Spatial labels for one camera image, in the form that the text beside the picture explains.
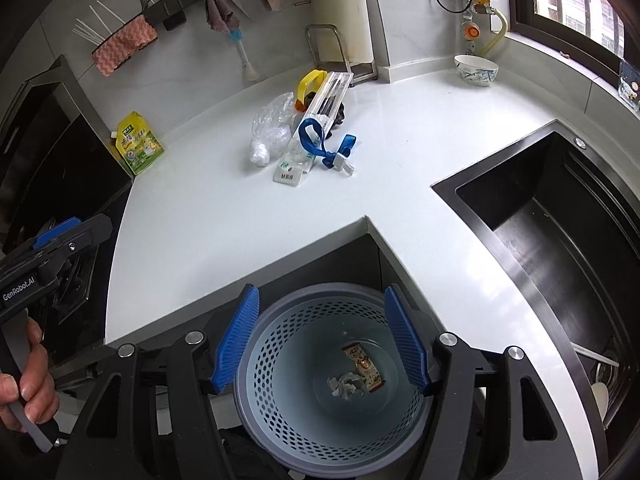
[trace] blue gripper pad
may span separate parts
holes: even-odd
[[[217,394],[233,383],[240,365],[242,353],[249,341],[260,311],[260,293],[253,285],[249,287],[233,319],[229,323],[218,348],[211,384]]]
[[[427,352],[391,286],[385,291],[385,317],[409,382],[425,393],[431,383],[427,375]]]
[[[69,231],[76,226],[80,225],[80,219],[72,216],[69,220],[65,220],[62,224],[58,224],[55,227],[49,229],[46,233],[41,234],[36,238],[35,243],[33,244],[33,249],[38,250],[47,245],[53,238],[60,236],[62,233]]]

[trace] yellow juice pouch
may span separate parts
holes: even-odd
[[[136,175],[164,153],[145,118],[137,112],[131,112],[118,124],[116,147]]]

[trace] kitchen counter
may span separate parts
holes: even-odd
[[[350,89],[327,142],[357,136],[352,177],[319,161],[297,187],[253,167],[255,113],[295,88],[292,71],[213,106],[164,141],[137,177],[111,270],[106,342],[139,342],[329,253],[365,232],[447,330],[475,348],[519,345],[598,477],[590,427],[558,351],[516,286],[431,185],[557,115],[502,82],[474,88],[454,70]],[[206,301],[196,301],[206,297]]]

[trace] human hand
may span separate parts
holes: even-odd
[[[42,330],[31,318],[27,321],[27,338],[31,345],[31,353],[27,358],[20,379],[20,392],[27,404],[24,413],[31,422],[43,424],[53,417],[60,406],[53,379],[47,372],[49,360],[47,351],[40,344]],[[11,375],[0,374],[0,418],[9,430],[25,432],[7,406],[18,400],[18,386]]]

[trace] yellow handle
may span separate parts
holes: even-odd
[[[325,70],[312,70],[305,75],[298,84],[298,101],[305,102],[305,95],[309,92],[318,92],[320,86],[326,79],[327,73]]]

